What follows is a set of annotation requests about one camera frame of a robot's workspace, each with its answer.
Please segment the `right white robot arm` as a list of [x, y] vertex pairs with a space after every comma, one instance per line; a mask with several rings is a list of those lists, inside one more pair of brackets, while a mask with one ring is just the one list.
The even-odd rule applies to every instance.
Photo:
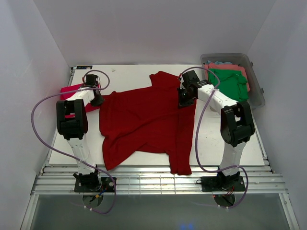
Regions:
[[179, 108], [194, 104], [195, 100], [205, 102], [220, 115], [220, 133], [224, 140], [224, 151], [218, 169], [211, 171], [211, 176], [200, 178], [198, 183], [202, 191], [245, 191], [248, 179], [240, 175], [243, 169], [240, 160], [243, 150], [255, 133], [251, 108], [248, 102], [233, 100], [218, 90], [208, 80], [200, 80], [191, 67], [179, 75], [178, 88]]

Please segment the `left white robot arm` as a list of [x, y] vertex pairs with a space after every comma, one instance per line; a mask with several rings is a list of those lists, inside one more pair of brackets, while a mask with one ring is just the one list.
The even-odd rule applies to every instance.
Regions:
[[99, 107], [104, 102], [98, 90], [99, 86], [99, 77], [87, 74], [79, 88], [80, 91], [56, 103], [58, 133], [68, 142], [74, 157], [77, 158], [78, 175], [89, 175], [85, 180], [85, 186], [93, 192], [101, 188], [102, 180], [94, 175], [96, 164], [86, 141], [88, 132], [86, 107]]

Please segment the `dark red t shirt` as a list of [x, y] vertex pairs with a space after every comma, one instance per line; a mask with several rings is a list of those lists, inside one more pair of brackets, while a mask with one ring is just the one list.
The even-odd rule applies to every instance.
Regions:
[[178, 107], [177, 76], [160, 71], [151, 86], [105, 96], [99, 110], [102, 154], [107, 170], [137, 151], [165, 153], [172, 174], [190, 175], [196, 105]]

